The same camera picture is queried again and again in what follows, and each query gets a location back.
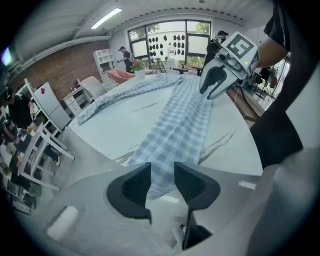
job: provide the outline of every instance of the white cabinet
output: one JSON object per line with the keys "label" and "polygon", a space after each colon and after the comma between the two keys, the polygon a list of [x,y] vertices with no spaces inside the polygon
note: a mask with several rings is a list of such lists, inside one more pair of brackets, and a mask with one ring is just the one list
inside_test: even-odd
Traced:
{"label": "white cabinet", "polygon": [[113,70],[116,67],[116,59],[111,49],[96,50],[93,52],[93,58],[105,88],[114,83],[109,79],[107,70]]}
{"label": "white cabinet", "polygon": [[91,98],[87,95],[85,88],[82,86],[71,92],[67,97],[63,99],[67,107],[70,109],[72,114],[76,117],[91,102]]}
{"label": "white cabinet", "polygon": [[60,105],[58,106],[50,115],[51,120],[54,121],[55,125],[58,126],[60,130],[63,130],[66,125],[71,121],[67,112]]}
{"label": "white cabinet", "polygon": [[71,121],[71,118],[60,105],[48,82],[34,92],[34,98],[37,104],[41,106],[42,111],[47,114],[61,131]]}

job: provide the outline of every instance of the pink chair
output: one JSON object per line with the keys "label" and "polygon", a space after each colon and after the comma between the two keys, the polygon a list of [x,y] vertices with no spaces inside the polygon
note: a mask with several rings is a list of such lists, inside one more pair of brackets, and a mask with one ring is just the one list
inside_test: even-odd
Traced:
{"label": "pink chair", "polygon": [[125,72],[118,67],[113,70],[108,70],[106,73],[118,84],[122,84],[125,81],[135,77],[134,74]]}

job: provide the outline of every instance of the white wall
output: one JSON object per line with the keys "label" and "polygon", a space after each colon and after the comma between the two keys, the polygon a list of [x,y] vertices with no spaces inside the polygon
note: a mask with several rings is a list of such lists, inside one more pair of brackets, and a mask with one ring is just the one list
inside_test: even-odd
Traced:
{"label": "white wall", "polygon": [[[130,44],[129,44],[129,38],[128,38],[128,31],[147,25],[147,24],[152,24],[152,23],[160,23],[160,22],[166,22],[166,21],[174,21],[174,20],[181,20],[181,19],[187,19],[187,20],[197,20],[197,21],[207,21],[211,22],[211,37],[214,34],[217,34],[220,30],[226,31],[231,35],[232,33],[239,31],[241,33],[244,32],[244,27],[241,25],[238,25],[236,23],[223,20],[220,18],[215,18],[215,17],[203,17],[201,15],[171,15],[171,16],[166,16],[165,18],[153,18],[148,21],[143,21],[138,24],[135,24],[134,26],[127,27],[125,29],[122,29],[115,34],[112,34],[111,39],[109,40],[110,48],[113,50],[113,53],[115,54],[116,60],[123,58],[123,54],[118,51],[118,49],[121,46],[126,47],[127,50],[130,51]],[[118,67],[124,69],[123,63],[118,63]]]}
{"label": "white wall", "polygon": [[268,39],[267,34],[264,32],[265,26],[258,26],[251,28],[247,31],[244,31],[244,35],[253,41],[256,45],[259,45],[260,42],[264,42]]}
{"label": "white wall", "polygon": [[240,33],[244,32],[244,27],[233,22],[223,20],[220,18],[213,18],[212,20],[211,37],[217,34],[220,30],[223,30],[231,36],[234,32],[238,31]]}
{"label": "white wall", "polygon": [[304,148],[320,147],[320,63],[302,92],[287,109]]}

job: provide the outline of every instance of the person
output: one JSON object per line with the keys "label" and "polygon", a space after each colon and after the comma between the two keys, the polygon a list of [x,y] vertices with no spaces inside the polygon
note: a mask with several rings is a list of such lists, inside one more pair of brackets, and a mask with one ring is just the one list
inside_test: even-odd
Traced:
{"label": "person", "polygon": [[226,41],[227,36],[229,36],[227,32],[220,30],[215,38],[218,40],[219,44],[222,44],[224,41]]}
{"label": "person", "polygon": [[221,50],[221,44],[227,39],[229,34],[223,30],[220,30],[214,39],[208,43],[206,47],[206,56],[204,59],[203,66],[205,66],[209,61],[213,60],[217,54]]}
{"label": "person", "polygon": [[[4,121],[1,130],[2,138],[6,142],[13,143],[18,151],[22,153],[26,152],[27,147],[32,139],[27,130],[18,128],[17,125],[10,119],[6,119]],[[40,143],[41,141],[38,140],[35,146],[38,147]],[[56,166],[60,165],[60,157],[54,151],[51,145],[48,145],[43,152],[55,162]]]}
{"label": "person", "polygon": [[313,50],[317,47],[311,45],[315,42],[306,32],[310,28],[298,27],[288,10],[282,3],[274,2],[273,16],[264,29],[269,38],[258,47],[257,68],[275,65],[290,52],[290,70],[280,94],[250,129],[263,168],[279,164],[303,148],[286,110],[302,91],[319,61],[319,52]]}
{"label": "person", "polygon": [[132,73],[131,72],[131,66],[132,66],[132,62],[134,61],[134,55],[129,52],[124,46],[121,46],[119,51],[121,51],[123,53],[123,58],[122,59],[119,59],[117,60],[117,62],[124,62],[125,64],[125,70],[128,72],[128,73]]}
{"label": "person", "polygon": [[32,123],[30,111],[34,104],[25,95],[14,95],[12,88],[6,87],[2,93],[8,104],[8,119],[12,120],[19,128],[27,129]]}

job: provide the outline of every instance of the blue plaid cloth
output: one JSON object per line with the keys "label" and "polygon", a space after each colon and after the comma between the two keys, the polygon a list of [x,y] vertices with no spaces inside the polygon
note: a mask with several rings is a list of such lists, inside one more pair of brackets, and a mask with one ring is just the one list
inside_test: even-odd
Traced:
{"label": "blue plaid cloth", "polygon": [[158,199],[177,189],[175,162],[199,162],[212,108],[212,100],[199,93],[199,84],[200,77],[190,75],[174,86],[155,126],[128,162],[151,162],[148,199]]}
{"label": "blue plaid cloth", "polygon": [[177,85],[182,81],[183,77],[181,75],[159,73],[155,78],[142,81],[127,91],[118,92],[110,96],[105,94],[101,95],[95,100],[95,102],[91,103],[85,110],[83,110],[78,115],[78,124],[82,125],[84,122],[86,122],[90,117],[98,113],[100,110],[122,99],[137,96],[161,88]]}

